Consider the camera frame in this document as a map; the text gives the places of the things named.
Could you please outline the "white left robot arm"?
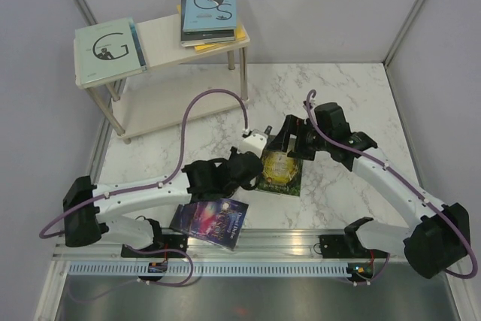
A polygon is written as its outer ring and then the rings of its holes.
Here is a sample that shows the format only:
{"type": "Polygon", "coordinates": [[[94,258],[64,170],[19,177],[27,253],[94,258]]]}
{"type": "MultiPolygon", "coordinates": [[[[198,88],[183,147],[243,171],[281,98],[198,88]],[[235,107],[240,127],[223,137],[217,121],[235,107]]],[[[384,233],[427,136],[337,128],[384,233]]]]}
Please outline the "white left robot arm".
{"type": "Polygon", "coordinates": [[[262,172],[261,156],[231,150],[228,159],[195,161],[173,179],[149,184],[131,183],[127,189],[94,185],[79,177],[63,201],[67,247],[85,247],[100,240],[140,249],[149,257],[164,249],[160,226],[152,220],[134,220],[130,213],[167,204],[217,201],[247,187],[262,172]]]}

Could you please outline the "purple nebula cover book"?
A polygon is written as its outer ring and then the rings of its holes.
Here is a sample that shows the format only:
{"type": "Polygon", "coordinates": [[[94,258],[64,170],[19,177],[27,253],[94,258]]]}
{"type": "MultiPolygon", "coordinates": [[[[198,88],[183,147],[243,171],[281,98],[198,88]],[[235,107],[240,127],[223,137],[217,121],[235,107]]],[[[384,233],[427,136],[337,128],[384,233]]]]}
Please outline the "purple nebula cover book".
{"type": "Polygon", "coordinates": [[[233,250],[249,205],[230,198],[179,205],[170,229],[233,250]]]}

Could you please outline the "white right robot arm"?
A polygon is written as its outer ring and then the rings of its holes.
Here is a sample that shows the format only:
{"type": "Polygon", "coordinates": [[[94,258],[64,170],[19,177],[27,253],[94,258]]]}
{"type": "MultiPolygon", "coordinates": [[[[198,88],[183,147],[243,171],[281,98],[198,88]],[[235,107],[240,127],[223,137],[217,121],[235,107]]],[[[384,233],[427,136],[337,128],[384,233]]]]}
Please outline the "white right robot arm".
{"type": "Polygon", "coordinates": [[[404,227],[363,217],[344,229],[343,247],[360,256],[375,249],[404,256],[424,278],[432,278],[464,257],[470,257],[476,275],[478,265],[470,246],[467,210],[459,203],[445,204],[408,180],[391,164],[377,143],[364,132],[353,132],[343,109],[335,102],[312,107],[305,103],[308,118],[288,115],[267,150],[280,151],[295,159],[313,161],[327,152],[375,188],[401,215],[404,227]]]}

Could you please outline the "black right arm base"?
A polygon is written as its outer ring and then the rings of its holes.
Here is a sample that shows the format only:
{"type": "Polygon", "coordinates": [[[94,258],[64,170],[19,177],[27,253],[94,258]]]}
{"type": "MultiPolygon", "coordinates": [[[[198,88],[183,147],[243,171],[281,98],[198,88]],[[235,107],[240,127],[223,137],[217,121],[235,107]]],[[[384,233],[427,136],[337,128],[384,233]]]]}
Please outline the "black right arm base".
{"type": "Polygon", "coordinates": [[[356,235],[324,234],[313,245],[313,252],[325,259],[385,259],[388,253],[367,249],[361,245],[356,235]]]}

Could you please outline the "green forest Alice book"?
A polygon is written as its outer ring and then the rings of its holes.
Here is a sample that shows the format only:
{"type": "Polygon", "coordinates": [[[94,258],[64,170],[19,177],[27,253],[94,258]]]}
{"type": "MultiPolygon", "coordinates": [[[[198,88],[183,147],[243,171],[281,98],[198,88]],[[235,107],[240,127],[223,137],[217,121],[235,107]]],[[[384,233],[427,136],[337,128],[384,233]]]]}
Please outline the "green forest Alice book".
{"type": "Polygon", "coordinates": [[[303,160],[287,156],[292,148],[293,142],[289,144],[286,152],[263,151],[261,157],[263,171],[259,176],[258,191],[300,196],[303,160]]]}

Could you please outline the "light blue Hemingway book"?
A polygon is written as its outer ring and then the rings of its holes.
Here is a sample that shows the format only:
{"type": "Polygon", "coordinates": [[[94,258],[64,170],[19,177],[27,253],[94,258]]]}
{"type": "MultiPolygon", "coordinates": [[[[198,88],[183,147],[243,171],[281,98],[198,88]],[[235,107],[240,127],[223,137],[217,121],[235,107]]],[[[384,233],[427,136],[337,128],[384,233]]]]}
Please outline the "light blue Hemingway book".
{"type": "Polygon", "coordinates": [[[237,0],[186,0],[183,31],[226,31],[237,27],[237,0]]]}

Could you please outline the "pale green file folder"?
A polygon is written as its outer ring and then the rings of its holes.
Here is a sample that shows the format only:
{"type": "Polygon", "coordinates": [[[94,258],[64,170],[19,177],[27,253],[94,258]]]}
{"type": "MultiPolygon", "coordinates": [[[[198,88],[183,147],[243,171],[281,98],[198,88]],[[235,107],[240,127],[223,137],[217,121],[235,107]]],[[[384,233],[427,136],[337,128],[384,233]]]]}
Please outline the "pale green file folder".
{"type": "Polygon", "coordinates": [[[76,84],[81,89],[142,73],[129,28],[129,18],[75,31],[76,84]]]}

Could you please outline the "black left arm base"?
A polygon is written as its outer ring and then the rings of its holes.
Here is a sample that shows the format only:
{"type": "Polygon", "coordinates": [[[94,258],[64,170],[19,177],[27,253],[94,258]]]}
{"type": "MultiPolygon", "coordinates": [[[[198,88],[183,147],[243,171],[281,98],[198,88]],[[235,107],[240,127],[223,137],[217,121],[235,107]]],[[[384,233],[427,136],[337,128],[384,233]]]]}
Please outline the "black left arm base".
{"type": "Polygon", "coordinates": [[[179,251],[186,252],[189,237],[181,234],[167,234],[162,237],[159,244],[151,244],[140,250],[133,250],[126,245],[122,246],[120,256],[124,259],[133,258],[158,258],[158,259],[184,259],[179,251]]]}

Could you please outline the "yellow book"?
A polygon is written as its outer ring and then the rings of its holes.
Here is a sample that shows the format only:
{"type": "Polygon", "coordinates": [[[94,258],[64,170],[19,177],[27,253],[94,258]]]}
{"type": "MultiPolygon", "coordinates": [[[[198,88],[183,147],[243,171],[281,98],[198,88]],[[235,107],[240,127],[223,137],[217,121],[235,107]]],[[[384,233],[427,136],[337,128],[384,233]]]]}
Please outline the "yellow book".
{"type": "Polygon", "coordinates": [[[235,40],[234,41],[229,41],[229,42],[222,42],[222,43],[216,43],[216,44],[207,44],[207,45],[201,45],[201,46],[194,46],[192,47],[196,53],[204,53],[207,52],[208,50],[215,50],[218,48],[226,47],[231,44],[235,44],[239,41],[243,41],[247,39],[247,33],[244,29],[244,25],[239,22],[237,24],[237,28],[235,29],[235,40]]]}

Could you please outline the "dark blue Wuthering Heights book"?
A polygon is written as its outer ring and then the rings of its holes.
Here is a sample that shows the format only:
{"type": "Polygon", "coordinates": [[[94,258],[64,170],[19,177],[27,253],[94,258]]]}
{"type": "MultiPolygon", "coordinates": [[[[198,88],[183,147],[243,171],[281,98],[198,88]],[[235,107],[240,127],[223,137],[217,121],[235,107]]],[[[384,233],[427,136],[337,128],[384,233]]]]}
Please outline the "dark blue Wuthering Heights book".
{"type": "Polygon", "coordinates": [[[207,44],[216,44],[235,40],[235,30],[218,30],[218,31],[200,31],[185,32],[183,31],[186,0],[181,0],[180,6],[177,8],[180,12],[180,44],[183,47],[194,47],[207,44]]]}

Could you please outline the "teal ocean cover book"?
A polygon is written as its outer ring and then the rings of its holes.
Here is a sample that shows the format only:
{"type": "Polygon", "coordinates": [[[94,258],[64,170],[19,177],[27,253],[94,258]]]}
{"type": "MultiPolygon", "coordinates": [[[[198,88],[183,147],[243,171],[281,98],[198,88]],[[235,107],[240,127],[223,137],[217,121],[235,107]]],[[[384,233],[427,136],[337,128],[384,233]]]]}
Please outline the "teal ocean cover book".
{"type": "Polygon", "coordinates": [[[138,61],[139,61],[140,67],[141,67],[142,71],[146,71],[147,70],[147,63],[146,63],[146,60],[145,60],[145,57],[144,57],[144,52],[142,50],[141,42],[140,42],[140,39],[138,37],[138,31],[137,31],[135,22],[133,21],[133,19],[131,17],[129,18],[129,28],[131,30],[132,39],[133,39],[133,42],[134,42],[134,45],[135,45],[135,50],[136,50],[136,53],[137,53],[137,56],[138,56],[138,61]]]}

